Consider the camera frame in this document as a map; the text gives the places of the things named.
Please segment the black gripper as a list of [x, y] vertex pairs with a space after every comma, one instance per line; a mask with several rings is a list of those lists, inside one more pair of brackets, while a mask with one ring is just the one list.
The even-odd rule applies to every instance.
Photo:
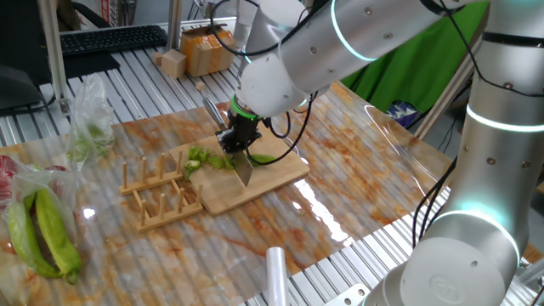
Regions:
[[229, 129], [216, 132], [218, 143], [226, 154], [246, 150], [262, 137], [258, 131], [259, 119], [249, 119], [237, 113], [229, 113], [228, 118]]

